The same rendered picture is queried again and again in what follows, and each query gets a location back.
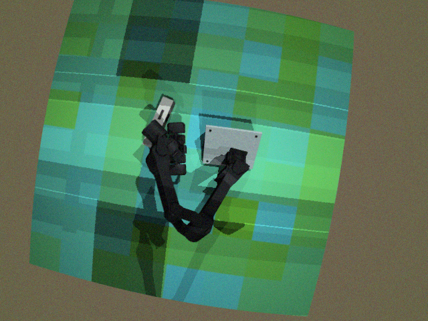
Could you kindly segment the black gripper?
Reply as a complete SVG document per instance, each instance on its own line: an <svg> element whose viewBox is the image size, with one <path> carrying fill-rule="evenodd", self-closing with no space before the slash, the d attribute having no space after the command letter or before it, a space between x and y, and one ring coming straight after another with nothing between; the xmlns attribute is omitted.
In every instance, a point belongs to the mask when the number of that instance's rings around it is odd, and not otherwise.
<svg viewBox="0 0 428 321"><path fill-rule="evenodd" d="M185 124L183 124L182 122L168 123L167 132L168 134L174 133L174 134L170 134L169 138L173 138L179 142L181 146L181 152L183 153L183 155L176 162L171 158L171 164L174 163L174 165L170 165L171 176L185 175L186 164L180 164L180 163L186 163L186 155L184 154L185 135L177 134L177 133L185 133Z"/></svg>

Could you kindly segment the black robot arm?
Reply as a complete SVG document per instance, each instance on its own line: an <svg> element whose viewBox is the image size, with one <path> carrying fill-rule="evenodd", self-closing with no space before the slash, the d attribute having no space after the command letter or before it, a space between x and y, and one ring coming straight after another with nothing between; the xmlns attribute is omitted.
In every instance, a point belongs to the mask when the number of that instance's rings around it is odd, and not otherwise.
<svg viewBox="0 0 428 321"><path fill-rule="evenodd" d="M168 132L156 119L152 120L142 133L152 143L146 164L154 175L165 219L189 241L200 241L211 232L213 217L230 188L249 170L246 163L247 151L230 148L225 160L226 166L214 180L217 186L198 214L179 204L171 177L171 158L176 162L183 155L179 142L167 138ZM182 219L190 223L187 225Z"/></svg>

